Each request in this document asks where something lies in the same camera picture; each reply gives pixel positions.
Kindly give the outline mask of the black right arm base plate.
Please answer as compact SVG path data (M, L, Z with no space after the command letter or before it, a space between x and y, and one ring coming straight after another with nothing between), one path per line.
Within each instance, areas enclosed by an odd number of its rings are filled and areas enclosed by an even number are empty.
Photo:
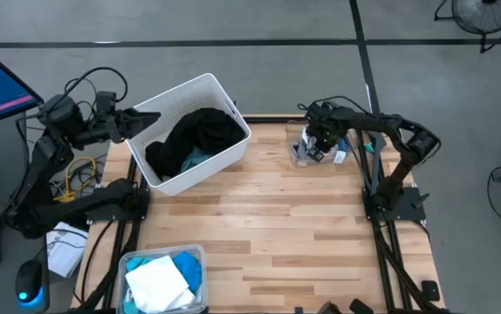
M373 196L366 189L362 191L361 196L366 217L370 221L423 221L426 219L423 203L429 197L429 194L421 195L418 188L403 188L398 195L397 202L390 208L377 205Z

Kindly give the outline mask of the large clear plastic bin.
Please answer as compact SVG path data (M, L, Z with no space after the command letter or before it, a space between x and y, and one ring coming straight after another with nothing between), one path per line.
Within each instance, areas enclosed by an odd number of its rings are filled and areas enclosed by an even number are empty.
M117 303L115 305L116 314L123 314L122 305L123 297L127 289L125 275L127 273L127 262L135 257L159 258L162 256L170 256L172 259L179 253L187 251L196 257L202 265L202 285L195 294L196 300L187 309L165 311L159 314L198 314L208 306L208 286L207 286L207 270L206 256L203 248L197 244L185 244L181 246L166 247L159 249L139 250L126 253L120 259L118 270L118 288L117 288Z

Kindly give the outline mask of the white cloth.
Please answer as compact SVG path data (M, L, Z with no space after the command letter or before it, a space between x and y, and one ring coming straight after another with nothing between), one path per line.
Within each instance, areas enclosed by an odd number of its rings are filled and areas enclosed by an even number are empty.
M152 258L150 263L127 271L125 280L136 307L146 314L187 309L196 300L170 256Z

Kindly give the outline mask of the white perforated laundry basket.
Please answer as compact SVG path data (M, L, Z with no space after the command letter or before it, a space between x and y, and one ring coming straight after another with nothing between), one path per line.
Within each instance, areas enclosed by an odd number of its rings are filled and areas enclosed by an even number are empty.
M155 141L165 141L184 115L204 107L227 113L243 129L244 137L238 143L188 171L170 179L160 179L146 160L146 147ZM178 195L238 162L244 157L251 139L251 129L230 96L211 73L204 73L158 94L141 102L134 109L141 113L161 114L158 121L126 143L148 185L165 195Z

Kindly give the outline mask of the teal cloth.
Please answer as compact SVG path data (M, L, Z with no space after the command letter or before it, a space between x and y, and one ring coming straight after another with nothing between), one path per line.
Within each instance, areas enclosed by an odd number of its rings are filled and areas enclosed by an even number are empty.
M136 268L150 263L152 258L148 257L135 257L127 262L127 271L130 272L135 270ZM146 314L144 311L139 310L136 307L134 297L130 288L127 289L127 292L123 298L122 305L123 314Z

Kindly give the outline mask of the bright blue cloth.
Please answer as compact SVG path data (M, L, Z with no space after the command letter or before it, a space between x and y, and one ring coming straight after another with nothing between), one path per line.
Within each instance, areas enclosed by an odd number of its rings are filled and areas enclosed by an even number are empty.
M189 252L183 251L173 258L173 263L187 282L189 290L196 294L202 285L202 265L200 261Z

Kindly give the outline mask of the black frame bracket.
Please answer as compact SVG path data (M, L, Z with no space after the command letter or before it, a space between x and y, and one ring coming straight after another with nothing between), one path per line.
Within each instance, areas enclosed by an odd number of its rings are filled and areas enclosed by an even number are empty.
M422 297L426 301L437 302L441 300L440 290L436 281L421 281Z

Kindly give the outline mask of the grey desk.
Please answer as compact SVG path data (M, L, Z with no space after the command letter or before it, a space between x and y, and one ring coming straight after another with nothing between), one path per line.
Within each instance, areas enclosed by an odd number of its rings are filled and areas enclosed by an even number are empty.
M44 314L51 303L46 240L26 239L0 218L0 314ZM41 263L42 298L32 306L21 304L16 295L15 279L20 266L34 257Z

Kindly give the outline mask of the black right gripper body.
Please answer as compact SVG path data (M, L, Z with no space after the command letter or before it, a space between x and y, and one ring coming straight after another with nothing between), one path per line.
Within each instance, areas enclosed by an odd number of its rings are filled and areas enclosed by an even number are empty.
M306 132L313 141L312 147L325 148L326 140L345 138L348 130L341 128L336 122L329 121L323 109L309 108L305 117L309 123Z

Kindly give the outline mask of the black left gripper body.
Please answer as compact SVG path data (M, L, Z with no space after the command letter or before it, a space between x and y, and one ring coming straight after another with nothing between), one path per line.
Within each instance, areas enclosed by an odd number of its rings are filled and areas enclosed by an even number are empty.
M124 111L96 115L86 122L85 143L105 140L121 143L127 136L127 115Z

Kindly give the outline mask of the dusty blue cloth with tag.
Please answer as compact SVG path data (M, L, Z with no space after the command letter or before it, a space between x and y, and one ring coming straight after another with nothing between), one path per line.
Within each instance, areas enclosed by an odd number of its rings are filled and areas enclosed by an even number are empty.
M339 138L337 147L338 149L333 162L336 164L342 164L352 148L350 147L347 138Z

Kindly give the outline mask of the dark green patterned cloth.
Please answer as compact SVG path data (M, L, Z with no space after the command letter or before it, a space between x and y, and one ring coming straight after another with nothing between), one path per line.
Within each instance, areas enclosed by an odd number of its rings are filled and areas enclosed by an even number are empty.
M193 167L205 162L206 160L213 157L213 154L206 154L199 147L194 147L193 150L186 157L185 161L182 163L181 172L186 172Z

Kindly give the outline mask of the white paper sheet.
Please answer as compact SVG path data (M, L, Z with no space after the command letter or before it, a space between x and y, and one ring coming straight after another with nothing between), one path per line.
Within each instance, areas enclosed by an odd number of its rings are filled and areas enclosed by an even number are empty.
M70 277L80 263L88 233L64 222L46 234L48 269Z

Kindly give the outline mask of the small clear plastic container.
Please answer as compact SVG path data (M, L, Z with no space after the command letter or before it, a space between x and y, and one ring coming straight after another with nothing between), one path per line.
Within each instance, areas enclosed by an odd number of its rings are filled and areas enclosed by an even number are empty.
M299 144L299 140L300 140L300 135L302 133L302 129L304 126L308 127L308 123L304 122L304 121L296 121L296 120L290 120L289 122L287 122L285 124L285 131L286 131L289 153L290 153L290 157L292 160L292 164L295 167L302 167L302 166L299 166L297 163L297 161L298 161L297 148L298 148L298 144ZM349 143L350 147L352 148L350 153L347 155L347 157L348 157L352 153L355 153L357 150L358 136L354 130L351 130L347 133L347 136L345 138L347 138L348 143ZM313 141L310 138L309 139L309 149L312 148L312 143L313 143ZM324 154L324 158L321 162L310 162L305 167L311 167L311 166L316 166L316 165L325 164L325 163L334 163L333 160L334 160L335 154L325 154L325 153L323 153L323 154Z

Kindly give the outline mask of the black cloth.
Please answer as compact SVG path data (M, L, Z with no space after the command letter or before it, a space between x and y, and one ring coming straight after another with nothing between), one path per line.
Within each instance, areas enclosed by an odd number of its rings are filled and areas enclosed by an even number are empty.
M184 115L165 142L183 150L183 163L194 147L215 155L236 145L245 135L243 128L224 111L202 108Z
M157 177L175 177L181 169L183 150L176 144L154 141L145 148L145 158Z

